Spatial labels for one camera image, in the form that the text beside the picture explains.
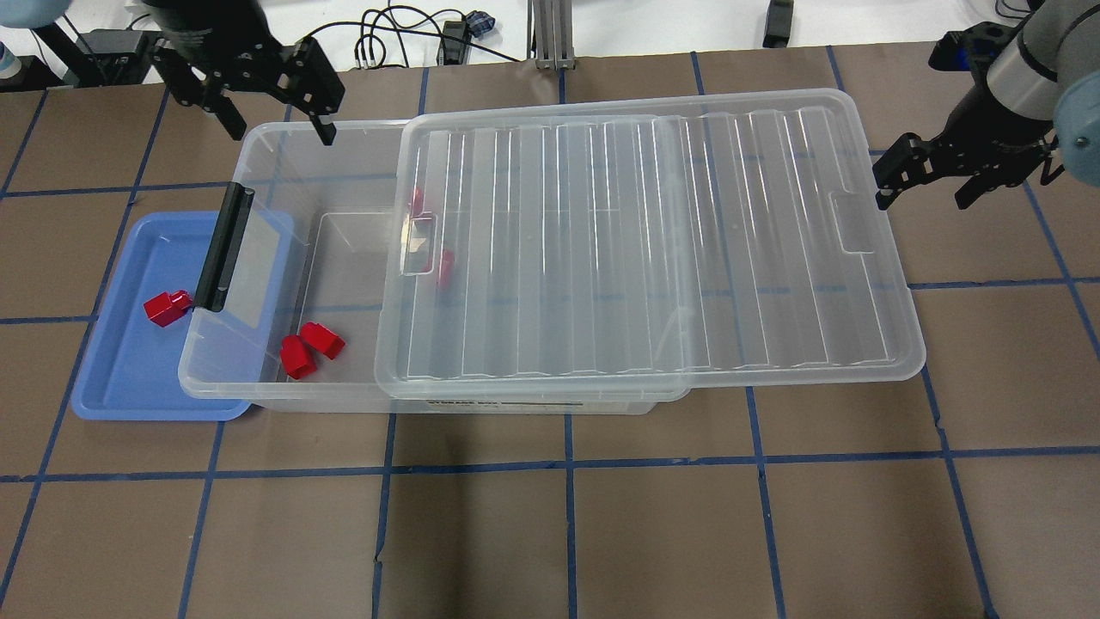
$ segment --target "storage box handle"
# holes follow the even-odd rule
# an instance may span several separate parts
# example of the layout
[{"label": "storage box handle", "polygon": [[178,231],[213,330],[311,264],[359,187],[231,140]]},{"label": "storage box handle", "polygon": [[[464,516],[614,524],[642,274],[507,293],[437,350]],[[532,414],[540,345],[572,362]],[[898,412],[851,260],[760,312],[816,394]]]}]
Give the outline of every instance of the storage box handle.
[{"label": "storage box handle", "polygon": [[213,225],[213,236],[210,248],[202,262],[202,274],[199,275],[195,288],[195,306],[221,312],[229,294],[229,283],[233,278],[237,266],[237,254],[241,251],[241,239],[244,226],[252,211],[252,198],[256,191],[241,185],[230,183],[226,187],[226,197],[221,201],[218,222]]}]

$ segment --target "black cable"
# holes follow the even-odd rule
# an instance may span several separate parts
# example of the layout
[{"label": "black cable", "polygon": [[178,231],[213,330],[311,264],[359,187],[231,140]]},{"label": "black cable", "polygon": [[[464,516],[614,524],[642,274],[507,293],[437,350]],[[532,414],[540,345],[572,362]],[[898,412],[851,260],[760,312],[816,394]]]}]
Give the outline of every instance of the black cable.
[{"label": "black cable", "polygon": [[[359,26],[359,43],[355,44],[355,60],[356,60],[356,63],[359,62],[360,56],[363,57],[363,62],[367,62],[366,60],[367,49],[363,45],[363,41],[367,37],[367,34],[366,34],[366,18],[367,18],[367,15],[370,15],[371,13],[377,13],[377,15],[374,18],[374,25],[377,25],[378,19],[382,18],[384,15],[384,13],[386,11],[388,11],[388,10],[389,9],[383,9],[382,11],[380,11],[377,9],[367,9],[367,10],[363,11],[363,15],[359,20],[360,21],[360,26]],[[394,21],[394,18],[392,18],[389,15],[385,15],[385,18],[387,20],[389,20],[389,23],[393,24],[394,27],[402,27],[400,24],[398,24],[396,21]],[[375,41],[381,42],[382,38],[380,38],[378,36],[376,36],[374,34],[374,27],[371,29],[370,36],[371,36],[371,47],[370,47],[371,52],[370,52],[370,54],[371,54],[371,60],[373,60],[374,59],[374,42]],[[409,55],[408,55],[408,52],[405,49],[405,40],[402,38],[402,33],[399,33],[399,32],[397,33],[397,44],[400,45],[400,47],[402,47],[402,57],[405,58],[405,66],[409,66]],[[385,62],[386,62],[386,55],[385,55],[385,53],[383,53],[382,59],[378,60],[378,64],[383,64]]]},{"label": "black cable", "polygon": [[[330,27],[336,27],[338,25],[360,25],[360,22],[350,22],[350,21],[329,22],[327,24],[319,25],[319,26],[315,27],[314,30],[309,31],[306,34],[306,36],[314,36],[318,32],[328,30]],[[399,32],[403,32],[405,34],[416,34],[418,36],[435,36],[436,38],[443,38],[443,40],[447,40],[447,41],[455,41],[458,43],[462,43],[464,45],[469,45],[469,46],[471,46],[471,47],[473,47],[475,49],[481,49],[482,52],[487,52],[490,54],[493,54],[494,56],[497,56],[499,58],[504,58],[506,60],[512,60],[514,63],[522,62],[519,58],[514,58],[514,57],[512,57],[512,56],[509,56],[507,54],[502,54],[501,52],[497,52],[496,49],[492,49],[490,47],[486,47],[484,45],[479,45],[476,43],[468,43],[466,41],[463,41],[462,38],[459,38],[458,36],[451,36],[449,34],[438,34],[438,33],[435,33],[435,32],[421,32],[419,30],[393,29],[393,27],[386,27],[386,26],[383,26],[383,25],[380,25],[380,26],[376,26],[376,27],[378,30],[383,31],[383,32],[398,32],[399,31]]]},{"label": "black cable", "polygon": [[[1004,11],[1001,10],[1001,7],[1004,7],[1004,9],[1007,9],[1009,11],[1016,11],[1020,14],[1013,15],[1013,14],[1005,13]],[[994,0],[993,1],[993,10],[997,12],[998,15],[1000,15],[1000,16],[1007,19],[1007,20],[1015,20],[1015,21],[1023,21],[1024,18],[1026,18],[1027,15],[1030,15],[1032,13],[1032,11],[1030,11],[1030,10],[1018,9],[1015,7],[1010,5],[1005,0]]]},{"label": "black cable", "polygon": [[153,16],[153,13],[145,13],[144,15],[136,16],[136,18],[134,18],[134,21],[130,22],[130,25],[128,25],[123,30],[133,30],[134,25],[136,25],[138,22],[140,22],[141,20],[143,20],[145,18],[151,18],[151,16]]},{"label": "black cable", "polygon": [[68,19],[68,15],[62,13],[62,19],[64,19],[65,23],[69,24],[69,27],[73,29],[73,33],[76,34],[76,40],[79,41],[80,43],[84,43],[84,48],[87,49],[89,54],[91,54],[91,62],[92,64],[96,65],[96,68],[99,69],[99,76],[103,78],[103,86],[107,86],[107,71],[103,70],[103,65],[99,64],[99,56],[96,55],[96,52],[91,48],[91,45],[88,45],[88,42],[85,41],[84,35],[80,34],[80,31],[77,30],[75,25],[73,25],[73,21]]},{"label": "black cable", "polygon": [[[417,27],[420,27],[421,25],[424,25],[426,23],[431,22],[431,25],[436,27],[436,32],[438,32],[440,34],[442,34],[443,29],[441,29],[439,26],[439,23],[436,22],[436,18],[438,18],[439,15],[442,15],[444,13],[458,13],[458,15],[461,19],[465,19],[465,16],[466,16],[465,13],[463,13],[462,11],[460,11],[458,9],[441,9],[441,10],[436,11],[435,13],[432,13],[432,14],[429,15],[428,13],[426,13],[425,11],[421,11],[420,9],[417,9],[416,7],[409,7],[409,5],[406,5],[406,4],[392,4],[392,2],[393,2],[393,0],[388,0],[388,3],[386,5],[386,8],[383,9],[383,10],[381,10],[381,11],[378,11],[377,9],[367,9],[367,10],[363,11],[363,15],[360,18],[360,22],[362,23],[362,25],[359,29],[360,42],[358,44],[359,47],[356,48],[356,54],[362,55],[364,58],[366,58],[367,56],[370,56],[370,58],[372,60],[374,59],[374,40],[373,38],[371,40],[371,45],[370,45],[369,48],[365,48],[364,45],[363,45],[363,36],[365,35],[365,29],[366,29],[366,19],[367,19],[367,16],[371,13],[376,13],[375,18],[374,18],[374,21],[371,23],[371,32],[372,33],[374,32],[374,27],[378,25],[378,20],[381,18],[383,18],[383,16],[385,16],[386,21],[388,21],[391,23],[391,25],[393,25],[394,27],[396,27],[396,29],[405,29],[405,30],[417,29]],[[424,19],[421,19],[420,21],[418,21],[418,22],[416,22],[414,24],[403,24],[403,23],[398,22],[396,15],[393,14],[393,11],[397,10],[397,9],[404,9],[404,10],[408,10],[408,11],[414,11],[416,13],[419,13],[420,16],[422,16]],[[408,66],[410,66],[409,56],[408,56],[408,53],[405,49],[405,40],[402,38],[402,33],[400,32],[397,33],[397,42],[402,46],[402,57],[405,58],[405,66],[408,67]],[[383,63],[385,63],[385,59],[381,60],[378,64],[383,64]]]},{"label": "black cable", "polygon": [[[381,65],[385,64],[385,62],[386,62],[386,55],[387,55],[386,54],[386,44],[383,43],[382,38],[380,38],[376,34],[371,34],[371,33],[364,34],[363,36],[360,37],[359,42],[355,43],[355,62],[359,62],[359,59],[360,59],[360,57],[359,57],[359,49],[362,46],[364,38],[371,38],[371,43],[374,43],[374,41],[377,41],[378,45],[382,46],[382,58],[378,60],[378,64],[375,65],[375,66],[381,66]],[[366,65],[363,68],[375,68],[375,67],[372,67],[370,63],[366,63]]]},{"label": "black cable", "polygon": [[[407,11],[413,11],[415,13],[419,13],[424,19],[420,20],[419,22],[417,22],[414,25],[403,25],[399,22],[397,22],[396,18],[394,18],[393,15],[389,14],[389,13],[392,13],[393,11],[395,11],[397,9],[402,9],[402,10],[407,10]],[[397,29],[413,30],[413,29],[416,29],[417,26],[419,26],[419,25],[421,25],[424,23],[431,22],[431,25],[436,27],[436,32],[438,32],[439,34],[443,33],[443,29],[439,27],[439,24],[436,23],[436,20],[432,19],[431,15],[429,15],[428,13],[421,11],[420,9],[417,9],[416,7],[409,7],[407,4],[388,4],[385,9],[383,9],[382,11],[378,11],[378,14],[374,16],[374,21],[371,22],[371,32],[372,33],[374,33],[374,29],[377,27],[378,20],[383,15],[385,15],[385,18],[387,20],[389,20],[389,23],[393,24],[393,26],[397,27]],[[402,33],[399,33],[399,32],[397,33],[397,41],[399,41],[402,43],[402,52],[404,53],[404,51],[405,51],[405,43],[402,40]],[[374,41],[373,40],[371,41],[371,45],[370,45],[370,54],[371,54],[371,59],[374,59]],[[405,66],[409,66],[409,57],[408,57],[407,54],[405,55]]]}]

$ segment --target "blue tray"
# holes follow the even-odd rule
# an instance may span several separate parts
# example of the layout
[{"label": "blue tray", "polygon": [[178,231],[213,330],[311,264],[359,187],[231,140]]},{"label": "blue tray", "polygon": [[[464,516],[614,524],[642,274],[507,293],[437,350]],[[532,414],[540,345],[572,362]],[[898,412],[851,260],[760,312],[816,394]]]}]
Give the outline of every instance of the blue tray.
[{"label": "blue tray", "polygon": [[162,329],[142,307],[162,291],[194,292],[217,219],[216,211],[156,212],[134,224],[73,391],[78,417],[227,421],[250,407],[184,394],[177,369],[191,314]]}]

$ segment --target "label on storage box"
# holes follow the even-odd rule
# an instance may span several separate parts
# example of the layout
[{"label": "label on storage box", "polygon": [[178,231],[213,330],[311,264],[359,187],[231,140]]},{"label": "label on storage box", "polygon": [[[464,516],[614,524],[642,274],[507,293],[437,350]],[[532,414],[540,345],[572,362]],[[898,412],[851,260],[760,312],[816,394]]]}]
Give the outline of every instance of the label on storage box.
[{"label": "label on storage box", "polygon": [[474,411],[509,411],[515,413],[624,413],[624,402],[484,402],[480,400],[428,400],[437,411],[472,413]]}]

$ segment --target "white floor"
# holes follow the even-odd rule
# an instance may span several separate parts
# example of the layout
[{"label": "white floor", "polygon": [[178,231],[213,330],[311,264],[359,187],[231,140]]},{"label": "white floor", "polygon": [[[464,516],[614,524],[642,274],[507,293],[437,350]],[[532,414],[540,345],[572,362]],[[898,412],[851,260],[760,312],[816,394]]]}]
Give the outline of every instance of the white floor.
[{"label": "white floor", "polygon": [[[497,19],[496,30],[479,43],[502,53],[525,57],[527,7],[521,0],[398,0],[427,12],[455,8],[483,10]],[[930,41],[948,30],[959,30],[998,19],[994,0],[795,0],[791,45]],[[142,14],[135,0],[75,0],[69,18],[81,31],[123,27]],[[364,8],[382,8],[383,0],[261,0],[272,33],[289,44],[317,25],[331,21],[358,21]],[[768,0],[573,0],[574,47],[578,56],[618,56],[689,51],[746,49],[760,47]],[[398,20],[415,21],[413,13]],[[138,27],[153,30],[145,20]],[[339,70],[354,66],[352,46],[359,29],[338,26],[318,35]],[[393,34],[385,33],[391,49],[388,63],[398,62]],[[435,64],[438,42],[427,36],[406,36],[410,64]],[[0,42],[16,54],[37,54],[26,30],[0,27]],[[47,62],[56,58],[46,49]],[[472,51],[470,62],[498,58]]]}]

